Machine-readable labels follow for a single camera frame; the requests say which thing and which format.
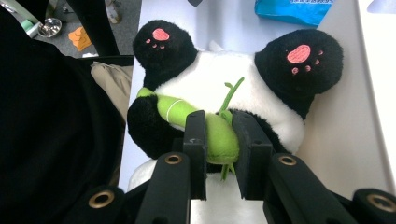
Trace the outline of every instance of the floor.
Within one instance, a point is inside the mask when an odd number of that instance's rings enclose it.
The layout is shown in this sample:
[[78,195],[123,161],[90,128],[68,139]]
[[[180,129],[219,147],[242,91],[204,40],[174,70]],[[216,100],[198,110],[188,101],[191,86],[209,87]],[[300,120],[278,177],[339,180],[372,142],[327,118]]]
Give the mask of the floor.
[[[132,43],[136,36],[140,8],[142,0],[116,0],[116,10],[121,15],[121,22],[117,24],[110,23],[113,30],[114,36],[117,41],[117,45],[121,55],[132,55]],[[65,0],[49,0],[50,5],[50,16],[57,18],[63,22],[62,30],[59,35],[52,38],[42,37],[36,35],[34,39],[51,43],[55,45],[59,51],[66,55],[74,58],[82,58],[84,54],[96,54],[94,45],[90,45],[82,51],[78,51],[69,39],[68,35],[74,32],[78,27],[81,27],[81,23],[78,17],[72,12],[71,7],[67,5]],[[64,13],[63,7],[69,7],[69,12]],[[21,21],[22,18],[17,14],[13,13],[17,20]]]

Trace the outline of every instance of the orange object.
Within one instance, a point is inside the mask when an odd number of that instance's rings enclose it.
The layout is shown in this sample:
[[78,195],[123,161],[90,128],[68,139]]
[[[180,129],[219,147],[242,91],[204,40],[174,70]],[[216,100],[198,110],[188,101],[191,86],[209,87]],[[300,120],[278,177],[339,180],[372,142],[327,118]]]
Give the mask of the orange object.
[[84,50],[91,44],[91,40],[82,26],[70,33],[69,39],[73,42],[73,45],[76,46],[78,51]]

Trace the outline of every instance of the green object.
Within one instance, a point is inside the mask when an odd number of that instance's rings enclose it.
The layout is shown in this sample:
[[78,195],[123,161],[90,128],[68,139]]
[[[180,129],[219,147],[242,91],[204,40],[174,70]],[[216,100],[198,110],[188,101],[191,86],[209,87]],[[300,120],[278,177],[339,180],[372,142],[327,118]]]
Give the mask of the green object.
[[24,31],[29,31],[33,27],[33,24],[28,20],[24,20],[21,22],[21,26]]
[[[221,170],[221,179],[225,180],[229,171],[235,173],[233,163],[239,157],[239,144],[236,133],[233,131],[233,114],[227,110],[236,89],[244,81],[244,78],[238,80],[233,87],[230,83],[225,85],[230,88],[229,93],[224,99],[219,115],[205,114],[206,121],[206,136],[207,136],[207,162],[212,164],[223,165]],[[184,100],[176,97],[156,94],[155,92],[142,88],[137,97],[146,97],[150,95],[157,95],[158,97],[158,112],[160,116],[171,124],[178,125],[182,128],[186,127],[187,116],[197,111],[197,109]]]

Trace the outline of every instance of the blue package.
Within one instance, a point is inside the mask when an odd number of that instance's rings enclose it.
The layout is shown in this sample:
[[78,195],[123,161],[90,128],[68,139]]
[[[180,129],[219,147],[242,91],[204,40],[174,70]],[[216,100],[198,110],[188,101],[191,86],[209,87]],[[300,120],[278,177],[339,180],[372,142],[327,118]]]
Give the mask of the blue package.
[[256,0],[257,15],[278,21],[318,26],[334,0]]

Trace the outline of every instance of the metal bowl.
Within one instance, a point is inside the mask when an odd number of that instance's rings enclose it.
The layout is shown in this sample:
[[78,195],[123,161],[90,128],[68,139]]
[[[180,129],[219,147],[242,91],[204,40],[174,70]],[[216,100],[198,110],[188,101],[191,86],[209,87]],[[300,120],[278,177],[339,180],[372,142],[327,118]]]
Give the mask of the metal bowl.
[[44,20],[44,24],[38,25],[38,34],[43,37],[54,37],[61,32],[62,22],[55,18],[47,18]]

